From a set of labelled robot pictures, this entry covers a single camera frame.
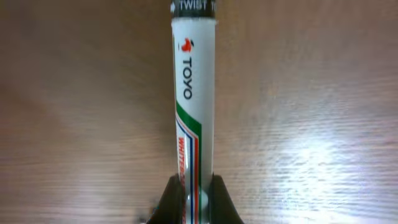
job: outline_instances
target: red logo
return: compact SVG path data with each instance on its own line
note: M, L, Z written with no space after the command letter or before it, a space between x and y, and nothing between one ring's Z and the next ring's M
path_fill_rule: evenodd
M182 45L181 47L182 52L191 52L192 47L193 47L193 41L188 38L185 38L185 44Z

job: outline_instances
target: wooden table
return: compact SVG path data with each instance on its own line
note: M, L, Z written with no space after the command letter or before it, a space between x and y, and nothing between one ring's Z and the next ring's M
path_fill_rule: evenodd
M398 222L397 12L219 1L214 170L246 223ZM169 1L0 16L0 222L148 214L177 171Z

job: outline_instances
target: blue stripe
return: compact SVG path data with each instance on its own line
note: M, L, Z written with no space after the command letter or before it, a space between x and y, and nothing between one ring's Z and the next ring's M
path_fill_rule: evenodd
M191 139L191 149L190 149L190 158L191 158L191 223L193 223L193 139L192 137L182 128L181 124L178 122L178 120L175 120L180 127L180 129L188 136L188 138Z

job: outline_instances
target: red stripe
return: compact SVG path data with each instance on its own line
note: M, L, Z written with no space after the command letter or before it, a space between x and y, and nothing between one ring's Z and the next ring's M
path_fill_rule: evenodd
M199 217L199 195L198 195L198 184L199 184L199 147L198 147L198 139L195 138L195 224L198 224Z

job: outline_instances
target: tube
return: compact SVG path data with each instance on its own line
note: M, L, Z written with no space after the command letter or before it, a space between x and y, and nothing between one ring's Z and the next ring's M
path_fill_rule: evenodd
M183 224L209 222L213 176L215 0L173 0L175 116Z

